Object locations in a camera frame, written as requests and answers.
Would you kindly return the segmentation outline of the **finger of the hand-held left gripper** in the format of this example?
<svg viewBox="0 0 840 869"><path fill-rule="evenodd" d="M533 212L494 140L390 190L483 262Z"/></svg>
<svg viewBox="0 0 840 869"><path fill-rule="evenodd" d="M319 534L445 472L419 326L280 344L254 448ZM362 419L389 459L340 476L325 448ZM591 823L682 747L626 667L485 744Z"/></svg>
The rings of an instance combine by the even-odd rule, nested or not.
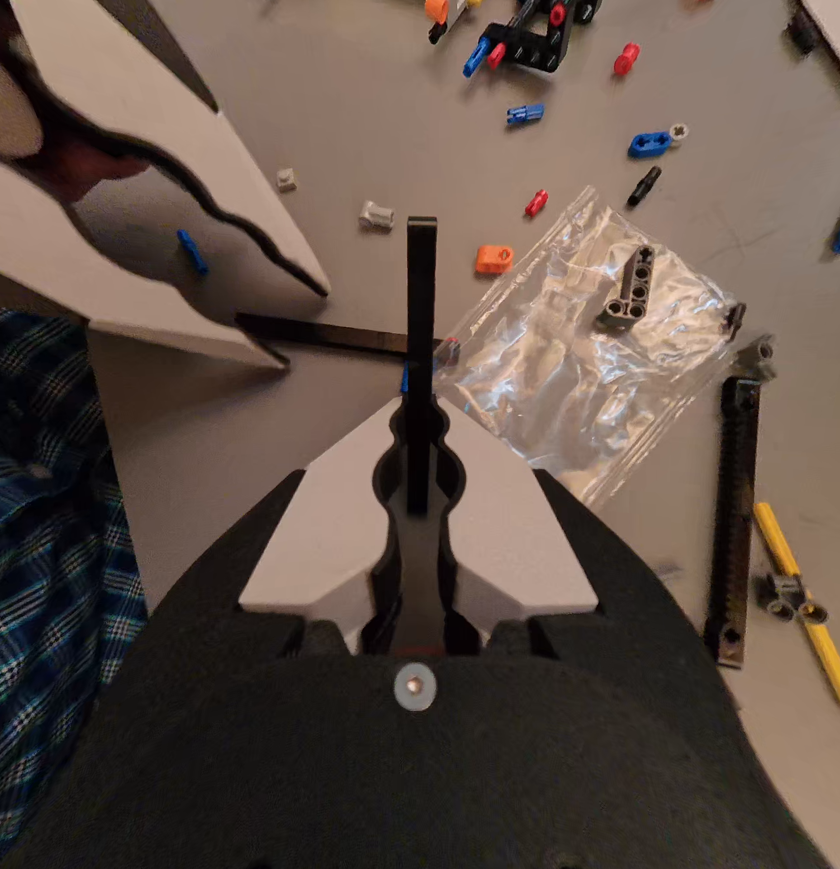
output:
<svg viewBox="0 0 840 869"><path fill-rule="evenodd" d="M257 368L289 365L239 329L208 320L171 285L114 263L61 203L1 162L0 275L105 334Z"/></svg>
<svg viewBox="0 0 840 869"><path fill-rule="evenodd" d="M45 91L81 125L163 168L320 297L329 280L279 195L210 107L99 2L12 2Z"/></svg>

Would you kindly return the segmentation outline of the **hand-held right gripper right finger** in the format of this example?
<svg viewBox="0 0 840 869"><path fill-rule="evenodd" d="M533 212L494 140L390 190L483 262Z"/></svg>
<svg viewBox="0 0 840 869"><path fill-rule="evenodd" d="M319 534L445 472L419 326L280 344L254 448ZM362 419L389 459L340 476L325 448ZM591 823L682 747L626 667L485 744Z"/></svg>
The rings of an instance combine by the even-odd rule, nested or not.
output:
<svg viewBox="0 0 840 869"><path fill-rule="evenodd" d="M476 654L502 622L589 614L599 598L533 469L451 401L436 400L444 644Z"/></svg>

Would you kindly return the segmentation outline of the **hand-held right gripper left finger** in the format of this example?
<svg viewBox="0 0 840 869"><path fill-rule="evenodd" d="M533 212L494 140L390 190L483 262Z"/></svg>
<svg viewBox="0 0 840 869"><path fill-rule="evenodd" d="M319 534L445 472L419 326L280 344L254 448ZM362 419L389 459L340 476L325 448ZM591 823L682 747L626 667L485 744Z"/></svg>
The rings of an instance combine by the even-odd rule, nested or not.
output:
<svg viewBox="0 0 840 869"><path fill-rule="evenodd" d="M393 398L307 465L239 596L243 611L333 622L358 653L375 615L372 570L389 536L373 472L394 445L400 407Z"/></svg>

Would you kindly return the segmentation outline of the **long black lego beam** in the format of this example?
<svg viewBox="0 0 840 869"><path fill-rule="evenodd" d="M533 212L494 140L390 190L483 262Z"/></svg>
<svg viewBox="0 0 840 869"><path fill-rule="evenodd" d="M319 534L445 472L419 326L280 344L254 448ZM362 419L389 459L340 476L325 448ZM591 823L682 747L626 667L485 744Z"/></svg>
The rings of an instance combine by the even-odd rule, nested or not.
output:
<svg viewBox="0 0 840 869"><path fill-rule="evenodd" d="M406 334L342 327L333 324L238 313L237 327L278 362L289 364L283 344L408 359Z"/></svg>

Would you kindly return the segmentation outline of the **black lego gear rack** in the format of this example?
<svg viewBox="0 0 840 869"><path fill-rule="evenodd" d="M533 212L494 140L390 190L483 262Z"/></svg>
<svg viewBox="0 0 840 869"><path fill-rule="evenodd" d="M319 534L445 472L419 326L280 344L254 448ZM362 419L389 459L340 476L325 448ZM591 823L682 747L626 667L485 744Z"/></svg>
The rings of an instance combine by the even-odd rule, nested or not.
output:
<svg viewBox="0 0 840 869"><path fill-rule="evenodd" d="M745 662L762 386L730 376L720 393L718 488L704 642L719 667Z"/></svg>

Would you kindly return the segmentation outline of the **yellow lego axle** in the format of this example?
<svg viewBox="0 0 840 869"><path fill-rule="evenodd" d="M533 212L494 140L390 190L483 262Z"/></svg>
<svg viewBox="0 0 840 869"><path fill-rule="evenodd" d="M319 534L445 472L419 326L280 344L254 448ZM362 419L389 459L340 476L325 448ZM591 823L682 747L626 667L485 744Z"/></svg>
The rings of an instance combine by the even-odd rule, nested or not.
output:
<svg viewBox="0 0 840 869"><path fill-rule="evenodd" d="M773 560L775 573L787 576L798 574L802 577L807 593L814 599L806 587L803 574L794 557L793 550L784 537L778 520L769 503L760 502L753 508L754 519L762 536L763 542ZM805 632L817 665L830 688L835 701L840 706L840 654L828 627L825 625L805 625L798 622Z"/></svg>

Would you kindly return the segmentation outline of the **dark grey lego axle connector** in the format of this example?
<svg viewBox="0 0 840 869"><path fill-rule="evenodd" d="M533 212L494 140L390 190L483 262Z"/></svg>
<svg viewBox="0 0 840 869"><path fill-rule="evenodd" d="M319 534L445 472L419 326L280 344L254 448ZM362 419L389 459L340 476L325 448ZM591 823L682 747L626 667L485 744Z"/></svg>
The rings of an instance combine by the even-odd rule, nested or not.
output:
<svg viewBox="0 0 840 869"><path fill-rule="evenodd" d="M756 580L760 607L783 623L800 621L805 625L825 625L829 614L807 593L798 574L767 573Z"/></svg>

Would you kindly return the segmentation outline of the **dark grey angled lego beam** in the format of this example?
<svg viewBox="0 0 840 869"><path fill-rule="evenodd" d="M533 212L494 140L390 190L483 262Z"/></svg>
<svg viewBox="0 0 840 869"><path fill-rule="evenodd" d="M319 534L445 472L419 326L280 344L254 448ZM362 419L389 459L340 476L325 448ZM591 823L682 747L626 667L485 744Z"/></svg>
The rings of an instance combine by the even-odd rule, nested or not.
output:
<svg viewBox="0 0 840 869"><path fill-rule="evenodd" d="M655 248L642 245L623 267L618 294L605 304L596 317L602 329L631 330L645 319L652 288Z"/></svg>

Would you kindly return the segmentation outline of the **grey lego pin connector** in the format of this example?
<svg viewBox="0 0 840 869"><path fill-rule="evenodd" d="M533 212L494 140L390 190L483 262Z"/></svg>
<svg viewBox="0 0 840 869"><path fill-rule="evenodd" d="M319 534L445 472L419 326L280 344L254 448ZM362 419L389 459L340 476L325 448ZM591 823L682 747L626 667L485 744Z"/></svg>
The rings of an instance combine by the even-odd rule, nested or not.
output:
<svg viewBox="0 0 840 869"><path fill-rule="evenodd" d="M764 334L735 353L731 371L740 379L768 383L777 378L774 364L775 336Z"/></svg>

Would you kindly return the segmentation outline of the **lego vehicle assembly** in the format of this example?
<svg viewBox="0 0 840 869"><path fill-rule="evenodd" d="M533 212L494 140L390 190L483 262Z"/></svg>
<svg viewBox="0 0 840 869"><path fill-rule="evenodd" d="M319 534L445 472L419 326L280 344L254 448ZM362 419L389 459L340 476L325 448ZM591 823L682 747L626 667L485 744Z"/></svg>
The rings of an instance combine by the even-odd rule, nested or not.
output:
<svg viewBox="0 0 840 869"><path fill-rule="evenodd" d="M601 1L519 1L506 23L492 22L481 32L463 64L462 74L471 78L481 66L492 71L511 64L543 74L560 66L573 28L591 24Z"/></svg>

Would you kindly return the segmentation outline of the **person's left hand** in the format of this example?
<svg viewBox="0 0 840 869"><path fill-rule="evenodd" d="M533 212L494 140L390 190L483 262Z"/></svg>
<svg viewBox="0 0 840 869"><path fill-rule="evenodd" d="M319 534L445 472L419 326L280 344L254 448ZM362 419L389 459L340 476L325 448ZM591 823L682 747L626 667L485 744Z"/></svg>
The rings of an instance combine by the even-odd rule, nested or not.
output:
<svg viewBox="0 0 840 869"><path fill-rule="evenodd" d="M50 168L50 185L66 201L80 201L102 181L121 181L142 174L150 167L132 156L112 156L72 141L56 151Z"/></svg>

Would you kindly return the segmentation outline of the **clear plastic bag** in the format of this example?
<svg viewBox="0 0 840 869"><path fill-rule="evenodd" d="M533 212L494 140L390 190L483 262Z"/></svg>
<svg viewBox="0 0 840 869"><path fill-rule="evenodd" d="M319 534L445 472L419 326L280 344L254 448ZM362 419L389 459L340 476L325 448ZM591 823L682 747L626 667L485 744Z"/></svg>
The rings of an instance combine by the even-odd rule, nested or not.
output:
<svg viewBox="0 0 840 869"><path fill-rule="evenodd" d="M642 245L656 251L645 319L602 329ZM452 330L460 346L441 342L436 394L601 506L726 366L734 303L587 186Z"/></svg>

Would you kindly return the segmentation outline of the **blue plaid shirt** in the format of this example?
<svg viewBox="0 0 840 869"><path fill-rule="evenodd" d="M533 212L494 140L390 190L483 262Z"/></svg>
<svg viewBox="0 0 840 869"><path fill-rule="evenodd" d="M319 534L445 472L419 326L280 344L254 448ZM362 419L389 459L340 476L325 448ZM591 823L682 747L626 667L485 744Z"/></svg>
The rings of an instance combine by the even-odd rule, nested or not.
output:
<svg viewBox="0 0 840 869"><path fill-rule="evenodd" d="M0 308L0 861L147 616L85 329Z"/></svg>

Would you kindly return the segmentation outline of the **black board clip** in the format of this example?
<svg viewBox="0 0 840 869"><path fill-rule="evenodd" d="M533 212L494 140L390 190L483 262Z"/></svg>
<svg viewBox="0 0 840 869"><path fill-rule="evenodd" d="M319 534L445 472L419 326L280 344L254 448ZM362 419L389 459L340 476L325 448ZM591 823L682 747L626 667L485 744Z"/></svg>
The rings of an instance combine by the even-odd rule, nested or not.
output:
<svg viewBox="0 0 840 869"><path fill-rule="evenodd" d="M803 8L792 14L784 33L801 57L808 57L820 42L815 23Z"/></svg>

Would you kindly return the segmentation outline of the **white flat board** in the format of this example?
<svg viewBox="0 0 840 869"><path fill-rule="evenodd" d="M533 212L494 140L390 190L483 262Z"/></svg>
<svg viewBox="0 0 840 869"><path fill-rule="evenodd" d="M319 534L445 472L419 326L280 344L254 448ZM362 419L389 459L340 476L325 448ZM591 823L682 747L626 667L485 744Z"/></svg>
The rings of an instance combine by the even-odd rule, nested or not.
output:
<svg viewBox="0 0 840 869"><path fill-rule="evenodd" d="M800 1L840 63L840 1Z"/></svg>

